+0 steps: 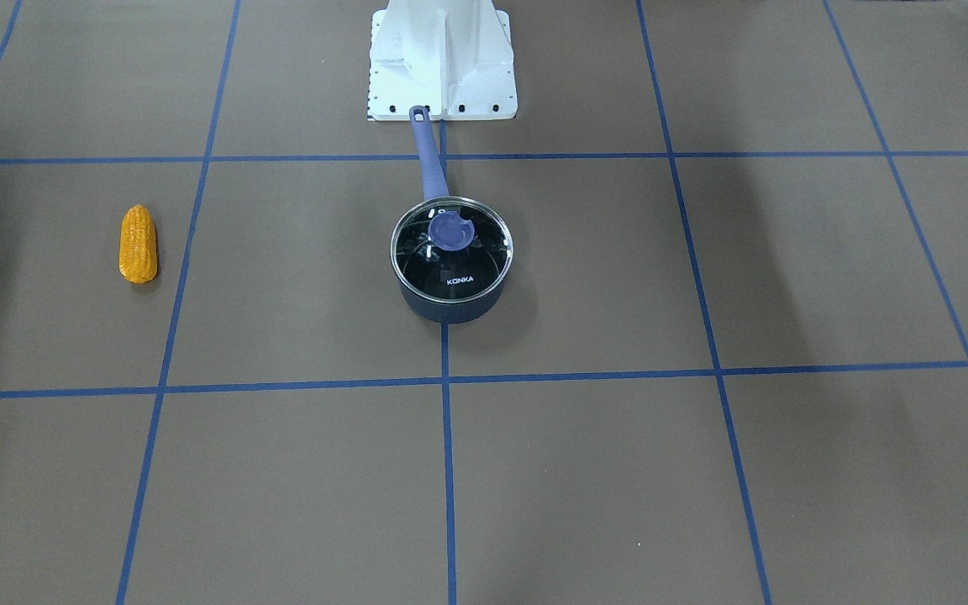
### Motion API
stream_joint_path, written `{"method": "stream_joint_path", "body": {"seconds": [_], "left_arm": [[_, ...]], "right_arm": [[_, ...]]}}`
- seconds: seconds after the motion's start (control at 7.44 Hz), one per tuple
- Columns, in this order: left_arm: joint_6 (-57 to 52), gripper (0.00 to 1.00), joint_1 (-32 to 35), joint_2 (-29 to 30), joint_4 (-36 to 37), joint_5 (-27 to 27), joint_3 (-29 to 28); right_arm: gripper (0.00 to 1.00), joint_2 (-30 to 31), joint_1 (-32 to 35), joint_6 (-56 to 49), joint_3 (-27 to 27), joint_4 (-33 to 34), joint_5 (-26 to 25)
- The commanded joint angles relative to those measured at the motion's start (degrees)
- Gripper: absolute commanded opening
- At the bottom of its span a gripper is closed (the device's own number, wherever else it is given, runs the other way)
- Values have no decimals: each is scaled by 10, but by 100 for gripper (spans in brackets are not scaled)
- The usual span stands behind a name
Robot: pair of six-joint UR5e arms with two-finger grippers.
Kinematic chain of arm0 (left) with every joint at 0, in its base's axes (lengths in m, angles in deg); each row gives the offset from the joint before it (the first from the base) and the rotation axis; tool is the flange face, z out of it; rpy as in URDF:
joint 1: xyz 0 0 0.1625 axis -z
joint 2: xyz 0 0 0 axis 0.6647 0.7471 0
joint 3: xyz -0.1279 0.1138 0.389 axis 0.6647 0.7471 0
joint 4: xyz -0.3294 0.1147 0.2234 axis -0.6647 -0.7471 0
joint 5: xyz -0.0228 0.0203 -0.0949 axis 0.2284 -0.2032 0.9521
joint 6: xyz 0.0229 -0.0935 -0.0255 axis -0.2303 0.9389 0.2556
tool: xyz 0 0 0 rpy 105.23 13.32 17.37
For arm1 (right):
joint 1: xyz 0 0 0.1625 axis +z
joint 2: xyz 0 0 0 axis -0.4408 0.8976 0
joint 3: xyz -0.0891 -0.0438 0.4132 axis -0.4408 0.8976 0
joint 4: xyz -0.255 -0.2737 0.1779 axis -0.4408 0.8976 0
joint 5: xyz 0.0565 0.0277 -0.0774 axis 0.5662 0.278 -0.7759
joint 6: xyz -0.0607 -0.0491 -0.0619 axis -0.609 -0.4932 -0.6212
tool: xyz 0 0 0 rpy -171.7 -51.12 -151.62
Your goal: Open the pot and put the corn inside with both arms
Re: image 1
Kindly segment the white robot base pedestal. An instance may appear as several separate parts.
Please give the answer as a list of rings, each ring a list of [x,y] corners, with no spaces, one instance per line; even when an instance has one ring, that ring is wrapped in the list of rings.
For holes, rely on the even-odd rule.
[[[370,27],[369,120],[518,115],[511,19],[492,1],[391,1]]]

